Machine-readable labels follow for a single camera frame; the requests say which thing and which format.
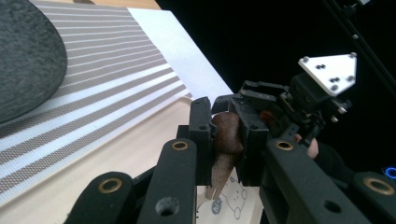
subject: grey fabric surface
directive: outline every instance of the grey fabric surface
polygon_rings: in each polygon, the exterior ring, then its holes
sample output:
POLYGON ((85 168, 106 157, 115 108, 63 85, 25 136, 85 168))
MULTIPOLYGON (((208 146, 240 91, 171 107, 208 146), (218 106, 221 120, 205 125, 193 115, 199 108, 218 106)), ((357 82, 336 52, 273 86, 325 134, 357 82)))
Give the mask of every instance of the grey fabric surface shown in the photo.
POLYGON ((64 42, 50 20, 27 0, 0 0, 0 123, 51 97, 66 66, 64 42))

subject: striped pattern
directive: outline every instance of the striped pattern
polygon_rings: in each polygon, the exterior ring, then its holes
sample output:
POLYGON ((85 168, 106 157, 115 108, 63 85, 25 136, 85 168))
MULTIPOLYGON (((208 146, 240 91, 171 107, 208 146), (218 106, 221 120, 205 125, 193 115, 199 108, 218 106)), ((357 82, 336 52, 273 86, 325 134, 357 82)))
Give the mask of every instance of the striped pattern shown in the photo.
POLYGON ((191 97, 127 8, 31 1, 67 52, 62 86, 0 125, 0 203, 180 97, 191 97))

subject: blue light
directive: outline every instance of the blue light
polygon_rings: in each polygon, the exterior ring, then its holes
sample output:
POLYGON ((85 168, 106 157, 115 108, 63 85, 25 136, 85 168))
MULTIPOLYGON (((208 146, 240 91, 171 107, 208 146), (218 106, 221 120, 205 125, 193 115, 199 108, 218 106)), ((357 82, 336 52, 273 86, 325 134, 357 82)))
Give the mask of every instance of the blue light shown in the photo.
POLYGON ((388 167, 387 169, 385 169, 385 175, 390 179, 396 179, 396 168, 388 167))

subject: brown object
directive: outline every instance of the brown object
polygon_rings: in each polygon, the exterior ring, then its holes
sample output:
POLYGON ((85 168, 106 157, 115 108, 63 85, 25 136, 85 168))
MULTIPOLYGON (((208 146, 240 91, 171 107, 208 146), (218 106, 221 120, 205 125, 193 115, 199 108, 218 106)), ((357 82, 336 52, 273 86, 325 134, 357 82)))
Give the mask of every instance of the brown object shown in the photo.
POLYGON ((232 112, 221 112, 212 119, 217 126, 213 138, 215 161, 212 167, 212 186, 206 187, 207 199, 216 199, 244 150, 241 140, 239 116, 232 112))

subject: dark background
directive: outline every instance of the dark background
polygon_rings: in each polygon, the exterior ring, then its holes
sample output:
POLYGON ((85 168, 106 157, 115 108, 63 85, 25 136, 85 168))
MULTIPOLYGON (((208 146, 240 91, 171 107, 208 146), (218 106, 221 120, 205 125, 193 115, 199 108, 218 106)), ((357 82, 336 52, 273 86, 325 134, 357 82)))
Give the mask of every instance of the dark background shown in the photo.
MULTIPOLYGON (((357 40, 343 30, 324 2, 157 0, 163 10, 174 13, 233 92, 244 80, 289 85, 293 76, 303 72, 297 62, 304 56, 357 52, 357 82, 339 95, 353 106, 338 123, 328 124, 318 140, 334 147, 353 170, 381 173, 383 167, 396 164, 392 86, 396 1, 357 4, 349 17, 360 32, 359 43, 369 43, 390 80, 361 57, 364 53, 355 45, 357 40)), ((338 5, 347 10, 355 3, 339 1, 338 5)))

